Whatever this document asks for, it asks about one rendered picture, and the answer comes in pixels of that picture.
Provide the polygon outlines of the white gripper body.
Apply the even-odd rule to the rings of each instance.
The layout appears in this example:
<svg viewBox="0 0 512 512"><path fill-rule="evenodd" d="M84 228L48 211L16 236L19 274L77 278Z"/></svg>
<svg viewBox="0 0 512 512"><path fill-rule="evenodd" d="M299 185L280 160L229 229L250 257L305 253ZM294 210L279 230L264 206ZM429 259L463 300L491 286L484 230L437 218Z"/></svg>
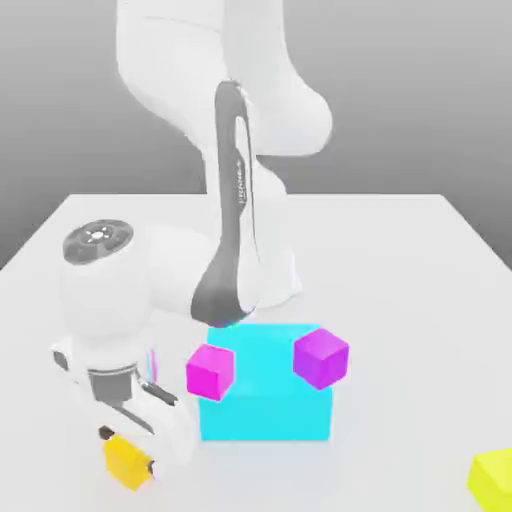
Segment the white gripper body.
<svg viewBox="0 0 512 512"><path fill-rule="evenodd" d="M197 446L196 421L181 399L170 405L142 390L122 405L95 402L94 417L165 468L188 464Z"/></svg>

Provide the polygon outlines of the small yellow cube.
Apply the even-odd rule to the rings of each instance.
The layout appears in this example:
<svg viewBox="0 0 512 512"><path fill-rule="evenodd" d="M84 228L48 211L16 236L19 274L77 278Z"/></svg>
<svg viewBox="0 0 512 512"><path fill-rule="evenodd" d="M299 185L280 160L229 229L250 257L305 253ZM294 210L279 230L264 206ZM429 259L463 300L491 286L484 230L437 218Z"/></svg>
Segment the small yellow cube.
<svg viewBox="0 0 512 512"><path fill-rule="evenodd" d="M123 486L137 490L153 478L153 459L123 437L114 434L105 441L103 452L108 472Z"/></svg>

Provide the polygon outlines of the small magenta cube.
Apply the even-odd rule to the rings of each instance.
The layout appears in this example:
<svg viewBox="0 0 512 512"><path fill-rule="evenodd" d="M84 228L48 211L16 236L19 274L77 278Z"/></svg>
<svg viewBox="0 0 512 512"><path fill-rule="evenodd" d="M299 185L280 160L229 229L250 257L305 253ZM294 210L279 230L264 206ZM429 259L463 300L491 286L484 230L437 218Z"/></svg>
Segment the small magenta cube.
<svg viewBox="0 0 512 512"><path fill-rule="evenodd" d="M235 378L235 353L229 349L202 344L186 363L187 391L219 402Z"/></svg>

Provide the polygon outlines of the small purple cube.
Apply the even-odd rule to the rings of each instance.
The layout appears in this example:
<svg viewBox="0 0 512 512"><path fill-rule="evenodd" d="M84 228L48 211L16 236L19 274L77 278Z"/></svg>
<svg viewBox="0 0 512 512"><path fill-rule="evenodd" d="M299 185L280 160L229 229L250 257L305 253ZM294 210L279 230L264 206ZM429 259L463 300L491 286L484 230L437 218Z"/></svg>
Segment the small purple cube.
<svg viewBox="0 0 512 512"><path fill-rule="evenodd" d="M317 328L294 342L293 371L321 391L347 373L349 344L324 328Z"/></svg>

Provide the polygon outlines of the large cyan box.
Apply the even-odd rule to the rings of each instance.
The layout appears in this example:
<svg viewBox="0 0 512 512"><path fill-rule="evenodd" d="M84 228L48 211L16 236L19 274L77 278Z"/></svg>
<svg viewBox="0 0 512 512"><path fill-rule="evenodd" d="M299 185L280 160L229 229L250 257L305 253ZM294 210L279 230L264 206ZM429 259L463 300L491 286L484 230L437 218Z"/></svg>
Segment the large cyan box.
<svg viewBox="0 0 512 512"><path fill-rule="evenodd" d="M326 441L333 393L293 372L294 342L317 324L210 328L207 343L234 352L234 382L220 401L198 400L203 441Z"/></svg>

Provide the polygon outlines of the large lime yellow box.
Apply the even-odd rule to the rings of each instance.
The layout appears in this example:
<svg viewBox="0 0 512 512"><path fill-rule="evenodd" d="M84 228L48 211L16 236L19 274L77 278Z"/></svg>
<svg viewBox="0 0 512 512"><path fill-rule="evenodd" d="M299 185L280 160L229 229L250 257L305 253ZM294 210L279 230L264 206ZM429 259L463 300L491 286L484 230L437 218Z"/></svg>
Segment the large lime yellow box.
<svg viewBox="0 0 512 512"><path fill-rule="evenodd" d="M484 512L512 512L512 448L475 455L467 487Z"/></svg>

